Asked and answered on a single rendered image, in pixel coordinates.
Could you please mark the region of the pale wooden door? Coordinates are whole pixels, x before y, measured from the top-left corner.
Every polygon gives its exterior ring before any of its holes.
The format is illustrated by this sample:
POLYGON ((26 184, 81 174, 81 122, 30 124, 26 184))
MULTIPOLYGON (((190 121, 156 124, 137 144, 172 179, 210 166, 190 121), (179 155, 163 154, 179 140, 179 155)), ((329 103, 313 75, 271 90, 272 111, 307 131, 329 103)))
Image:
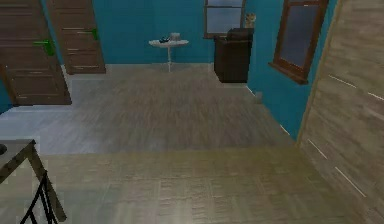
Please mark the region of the pale wooden door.
POLYGON ((337 0, 299 147, 355 224, 384 224, 384 0, 337 0))

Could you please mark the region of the grey wooden table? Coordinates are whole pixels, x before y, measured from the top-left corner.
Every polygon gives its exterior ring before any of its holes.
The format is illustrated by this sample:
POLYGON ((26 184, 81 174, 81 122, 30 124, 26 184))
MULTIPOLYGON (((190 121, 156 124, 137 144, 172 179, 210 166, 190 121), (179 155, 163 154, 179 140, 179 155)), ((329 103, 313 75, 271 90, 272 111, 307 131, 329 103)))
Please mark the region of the grey wooden table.
MULTIPOLYGON (((7 147, 7 151, 0 155, 0 184, 2 184, 25 160, 28 160, 37 179, 40 181, 45 169, 35 147, 34 139, 0 140, 0 144, 7 147)), ((48 177, 48 196, 56 219, 59 222, 67 220, 67 215, 48 177)))

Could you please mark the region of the brown framed window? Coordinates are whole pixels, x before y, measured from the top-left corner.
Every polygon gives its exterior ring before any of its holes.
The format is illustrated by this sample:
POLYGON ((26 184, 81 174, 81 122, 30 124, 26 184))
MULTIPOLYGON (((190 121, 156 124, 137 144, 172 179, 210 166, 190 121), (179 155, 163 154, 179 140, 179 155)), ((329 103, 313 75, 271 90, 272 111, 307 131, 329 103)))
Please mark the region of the brown framed window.
POLYGON ((242 28, 246 1, 204 0, 204 38, 212 39, 233 28, 242 28))
POLYGON ((329 0, 284 0, 269 65, 299 85, 308 83, 329 0))

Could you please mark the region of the dark brown cabinet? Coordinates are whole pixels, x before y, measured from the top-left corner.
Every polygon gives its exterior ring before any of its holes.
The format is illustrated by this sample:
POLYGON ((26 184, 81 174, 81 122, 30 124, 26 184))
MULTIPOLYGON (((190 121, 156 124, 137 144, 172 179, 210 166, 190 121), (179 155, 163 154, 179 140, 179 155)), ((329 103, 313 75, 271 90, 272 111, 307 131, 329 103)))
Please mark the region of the dark brown cabinet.
POLYGON ((214 72, 220 82, 247 82, 253 34, 253 28, 232 28, 226 36, 214 37, 214 72))

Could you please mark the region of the white round pedestal table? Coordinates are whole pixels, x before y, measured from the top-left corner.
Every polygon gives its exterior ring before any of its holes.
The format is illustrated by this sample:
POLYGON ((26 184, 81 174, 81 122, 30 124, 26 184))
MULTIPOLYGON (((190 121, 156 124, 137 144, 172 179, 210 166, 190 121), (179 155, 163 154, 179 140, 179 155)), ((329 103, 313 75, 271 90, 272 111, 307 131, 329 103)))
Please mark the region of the white round pedestal table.
POLYGON ((159 40, 150 40, 148 42, 149 45, 158 48, 166 48, 167 49, 167 65, 168 71, 171 71, 172 58, 171 58, 171 49, 175 47, 181 47, 189 44, 188 40, 179 40, 179 41, 168 41, 161 43, 159 40))

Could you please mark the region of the dark brown wooden door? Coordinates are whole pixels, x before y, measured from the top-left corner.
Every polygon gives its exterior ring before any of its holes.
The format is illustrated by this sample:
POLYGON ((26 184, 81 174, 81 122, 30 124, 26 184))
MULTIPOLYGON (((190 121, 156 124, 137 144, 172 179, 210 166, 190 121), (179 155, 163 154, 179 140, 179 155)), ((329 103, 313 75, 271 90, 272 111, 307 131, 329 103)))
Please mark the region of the dark brown wooden door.
POLYGON ((84 31, 97 28, 93 0, 46 0, 66 72, 105 74, 100 37, 84 31))
POLYGON ((49 39, 40 0, 0 0, 0 78, 15 105, 69 105, 58 60, 35 41, 49 39))

